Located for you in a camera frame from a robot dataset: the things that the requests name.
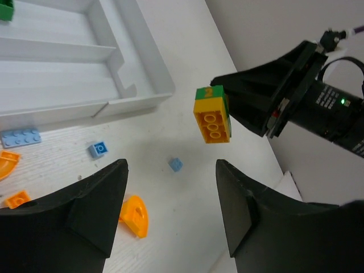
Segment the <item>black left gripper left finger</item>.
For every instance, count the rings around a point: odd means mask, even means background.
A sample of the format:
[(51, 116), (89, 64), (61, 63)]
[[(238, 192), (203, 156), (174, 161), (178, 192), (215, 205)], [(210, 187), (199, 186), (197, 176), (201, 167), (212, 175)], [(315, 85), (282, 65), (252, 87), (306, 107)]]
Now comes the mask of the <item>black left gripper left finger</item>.
[(2, 272), (102, 272), (129, 173), (118, 159), (93, 175), (1, 209)]

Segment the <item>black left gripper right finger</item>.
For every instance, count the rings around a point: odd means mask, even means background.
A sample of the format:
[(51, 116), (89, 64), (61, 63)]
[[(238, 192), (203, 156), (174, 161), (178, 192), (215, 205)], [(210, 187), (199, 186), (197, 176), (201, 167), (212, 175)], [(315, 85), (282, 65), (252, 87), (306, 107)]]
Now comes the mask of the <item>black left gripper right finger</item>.
[(238, 272), (362, 272), (363, 201), (302, 202), (216, 162), (230, 256)]

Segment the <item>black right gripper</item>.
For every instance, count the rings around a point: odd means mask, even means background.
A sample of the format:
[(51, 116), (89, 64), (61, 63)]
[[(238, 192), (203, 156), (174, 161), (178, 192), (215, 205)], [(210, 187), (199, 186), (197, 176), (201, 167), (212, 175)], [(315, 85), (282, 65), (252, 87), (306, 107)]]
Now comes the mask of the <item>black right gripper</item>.
[[(316, 47), (315, 43), (303, 41), (276, 60), (215, 77), (210, 85), (221, 85), (228, 98), (229, 114), (262, 137), (284, 96), (296, 89), (308, 74)], [(363, 157), (363, 98), (323, 82), (326, 70), (336, 61), (349, 61), (363, 71), (363, 62), (354, 57), (337, 58), (324, 65), (305, 94), (297, 101), (291, 99), (281, 111), (267, 132), (269, 138), (278, 137), (287, 122), (292, 122)]]

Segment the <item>green numbered duplo brick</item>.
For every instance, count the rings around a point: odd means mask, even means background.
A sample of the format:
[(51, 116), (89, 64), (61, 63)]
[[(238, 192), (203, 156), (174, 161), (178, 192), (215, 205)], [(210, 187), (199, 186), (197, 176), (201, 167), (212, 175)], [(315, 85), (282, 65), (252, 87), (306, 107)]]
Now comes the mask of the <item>green numbered duplo brick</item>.
[(222, 85), (207, 86), (207, 87), (197, 89), (195, 100), (216, 98), (216, 97), (221, 97), (224, 101), (225, 110), (226, 110), (228, 121), (229, 121), (230, 137), (231, 137), (231, 121), (230, 121), (229, 108), (228, 108), (228, 99), (227, 99), (227, 96), (225, 95)]

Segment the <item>yellow large duplo brick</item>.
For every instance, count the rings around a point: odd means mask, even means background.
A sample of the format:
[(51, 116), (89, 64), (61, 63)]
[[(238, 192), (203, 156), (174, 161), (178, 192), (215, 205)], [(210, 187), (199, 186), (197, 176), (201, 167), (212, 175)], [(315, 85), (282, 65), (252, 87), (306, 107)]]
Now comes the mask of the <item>yellow large duplo brick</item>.
[(205, 143), (230, 142), (229, 121), (221, 97), (195, 100), (193, 113)]

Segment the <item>green square duplo brick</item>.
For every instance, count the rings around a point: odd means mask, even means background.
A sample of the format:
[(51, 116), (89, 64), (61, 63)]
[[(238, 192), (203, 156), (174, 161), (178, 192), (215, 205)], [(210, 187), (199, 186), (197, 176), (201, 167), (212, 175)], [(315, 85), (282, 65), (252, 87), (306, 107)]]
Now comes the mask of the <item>green square duplo brick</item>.
[(14, 15), (13, 0), (0, 0), (0, 20), (10, 22)]

